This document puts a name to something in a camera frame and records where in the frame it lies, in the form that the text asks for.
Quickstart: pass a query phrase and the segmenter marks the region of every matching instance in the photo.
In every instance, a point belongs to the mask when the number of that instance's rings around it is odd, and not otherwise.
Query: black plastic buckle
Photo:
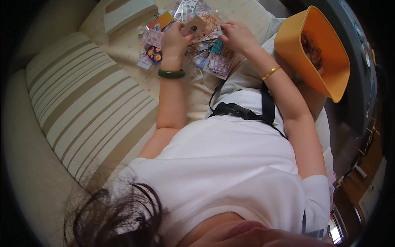
[[[235,115],[236,117],[241,117],[244,120],[248,120],[248,113],[250,110],[243,108],[235,103],[229,103],[224,106],[224,111],[229,112],[230,114]]]

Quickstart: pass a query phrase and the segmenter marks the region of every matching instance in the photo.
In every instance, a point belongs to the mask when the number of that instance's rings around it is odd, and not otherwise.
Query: sofa cushion
[[[65,246],[66,206],[79,203],[87,193],[64,169],[42,134],[26,90],[25,70],[10,77],[3,106],[5,165],[21,213],[42,246]]]
[[[44,136],[89,191],[135,159],[155,130],[158,102],[82,33],[41,52],[26,79]]]

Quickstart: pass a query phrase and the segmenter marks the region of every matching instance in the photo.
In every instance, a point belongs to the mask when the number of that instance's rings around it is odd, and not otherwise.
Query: dark hair
[[[63,236],[69,247],[162,247],[159,227],[163,211],[148,185],[129,183],[116,199],[106,189],[65,217]]]

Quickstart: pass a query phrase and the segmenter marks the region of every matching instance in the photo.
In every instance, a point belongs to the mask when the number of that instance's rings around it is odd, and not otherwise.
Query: bowl of food
[[[335,30],[315,6],[284,20],[276,52],[316,91],[338,103],[350,77],[350,61]]]

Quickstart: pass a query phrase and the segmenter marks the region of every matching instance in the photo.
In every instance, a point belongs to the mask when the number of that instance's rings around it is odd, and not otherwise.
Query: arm
[[[221,27],[227,34],[219,38],[231,49],[243,54],[260,76],[265,76],[278,65],[256,43],[254,35],[245,25],[231,21]],[[326,176],[322,146],[302,95],[282,69],[267,78],[265,84],[283,117],[288,141],[295,151],[298,174],[302,179],[318,174]]]
[[[179,71],[186,48],[193,36],[182,37],[183,23],[174,23],[162,39],[162,70]],[[160,79],[156,131],[140,152],[139,157],[155,158],[171,139],[186,125],[186,109],[181,79]]]

